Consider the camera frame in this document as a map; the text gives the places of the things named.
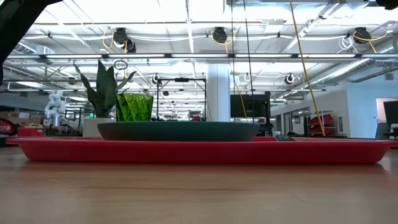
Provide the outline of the teal round plate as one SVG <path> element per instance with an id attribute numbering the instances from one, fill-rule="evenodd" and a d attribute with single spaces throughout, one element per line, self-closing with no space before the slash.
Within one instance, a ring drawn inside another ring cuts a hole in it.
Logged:
<path id="1" fill-rule="evenodd" d="M 98 130 L 109 141 L 252 141 L 256 123 L 219 121 L 126 121 L 100 123 Z"/>

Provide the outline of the red plastic tray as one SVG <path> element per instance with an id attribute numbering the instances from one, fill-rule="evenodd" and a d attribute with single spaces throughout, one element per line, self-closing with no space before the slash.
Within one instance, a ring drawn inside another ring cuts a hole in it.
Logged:
<path id="1" fill-rule="evenodd" d="M 10 138 L 33 161 L 168 164 L 373 164 L 398 141 L 256 137 L 248 142 Z"/>

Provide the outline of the green textured glass cup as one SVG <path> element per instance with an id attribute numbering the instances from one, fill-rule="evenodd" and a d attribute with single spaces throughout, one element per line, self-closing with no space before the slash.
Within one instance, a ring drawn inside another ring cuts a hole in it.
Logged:
<path id="1" fill-rule="evenodd" d="M 116 95 L 117 122 L 150 121 L 154 98 L 145 94 Z"/>

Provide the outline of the white round column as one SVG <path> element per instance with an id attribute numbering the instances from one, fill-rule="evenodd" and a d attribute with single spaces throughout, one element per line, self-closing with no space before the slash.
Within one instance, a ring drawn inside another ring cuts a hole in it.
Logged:
<path id="1" fill-rule="evenodd" d="M 230 68 L 228 64 L 208 64 L 206 117 L 209 121 L 230 122 Z"/>

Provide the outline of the long ceiling light bar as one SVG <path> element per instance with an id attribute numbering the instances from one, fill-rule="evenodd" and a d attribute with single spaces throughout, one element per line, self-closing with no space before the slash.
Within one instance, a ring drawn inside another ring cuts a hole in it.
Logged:
<path id="1" fill-rule="evenodd" d="M 398 58 L 398 54 L 303 54 L 304 58 L 315 58 L 315 59 L 351 59 L 351 58 Z M 258 58 L 258 59 L 296 59 L 301 58 L 300 54 L 73 54 L 73 55 L 62 55 L 62 54 L 25 54 L 25 55 L 10 55 L 7 57 L 8 60 L 34 60 L 34 59 L 100 59 L 100 58 Z"/>

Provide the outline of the green snake plant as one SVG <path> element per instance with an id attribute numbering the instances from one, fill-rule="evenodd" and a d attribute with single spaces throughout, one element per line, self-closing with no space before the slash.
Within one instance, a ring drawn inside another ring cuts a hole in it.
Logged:
<path id="1" fill-rule="evenodd" d="M 73 64 L 75 70 L 81 77 L 81 81 L 86 88 L 88 101 L 93 105 L 97 118 L 108 118 L 112 108 L 116 103 L 116 95 L 125 84 L 137 73 L 133 71 L 120 84 L 117 84 L 114 67 L 106 68 L 103 63 L 98 61 L 98 69 L 96 74 L 96 89 L 90 85 L 90 81 L 80 71 L 76 64 Z"/>

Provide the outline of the white plant pot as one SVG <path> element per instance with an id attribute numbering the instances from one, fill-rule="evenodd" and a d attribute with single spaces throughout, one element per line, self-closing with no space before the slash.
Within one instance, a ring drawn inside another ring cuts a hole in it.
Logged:
<path id="1" fill-rule="evenodd" d="M 115 122 L 114 118 L 85 118 L 83 120 L 83 137 L 101 137 L 98 124 Z"/>

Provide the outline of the red storage bins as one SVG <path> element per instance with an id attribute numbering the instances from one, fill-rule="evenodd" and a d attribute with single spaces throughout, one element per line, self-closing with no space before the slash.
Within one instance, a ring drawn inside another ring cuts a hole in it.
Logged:
<path id="1" fill-rule="evenodd" d="M 314 117 L 308 122 L 308 133 L 313 136 L 332 136 L 335 133 L 335 122 L 331 114 L 320 116 L 320 121 Z"/>

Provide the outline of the red flat box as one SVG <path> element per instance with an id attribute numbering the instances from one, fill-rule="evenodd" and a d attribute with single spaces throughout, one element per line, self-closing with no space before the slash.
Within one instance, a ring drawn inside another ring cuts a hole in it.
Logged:
<path id="1" fill-rule="evenodd" d="M 17 130 L 17 136 L 19 136 L 19 137 L 45 136 L 45 132 L 42 129 L 19 128 Z"/>

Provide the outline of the brown cardboard boxes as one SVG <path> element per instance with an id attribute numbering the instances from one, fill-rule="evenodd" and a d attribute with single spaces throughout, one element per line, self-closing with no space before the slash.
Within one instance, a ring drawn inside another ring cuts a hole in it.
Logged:
<path id="1" fill-rule="evenodd" d="M 41 124 L 42 117 L 37 115 L 31 115 L 25 112 L 17 111 L 1 111 L 0 118 L 7 119 L 14 124 L 19 124 L 20 126 L 32 126 Z"/>

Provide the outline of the black metal frame rig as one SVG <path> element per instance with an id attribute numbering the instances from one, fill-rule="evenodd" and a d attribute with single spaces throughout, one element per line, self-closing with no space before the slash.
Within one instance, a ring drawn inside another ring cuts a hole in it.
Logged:
<path id="1" fill-rule="evenodd" d="M 160 78 L 156 86 L 153 110 L 156 120 L 188 121 L 195 116 L 206 118 L 206 78 Z"/>

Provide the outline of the black wall monitor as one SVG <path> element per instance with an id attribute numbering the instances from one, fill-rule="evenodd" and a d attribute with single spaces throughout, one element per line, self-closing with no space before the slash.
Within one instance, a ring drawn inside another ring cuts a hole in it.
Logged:
<path id="1" fill-rule="evenodd" d="M 269 117 L 270 96 L 230 95 L 230 115 L 232 118 Z"/>

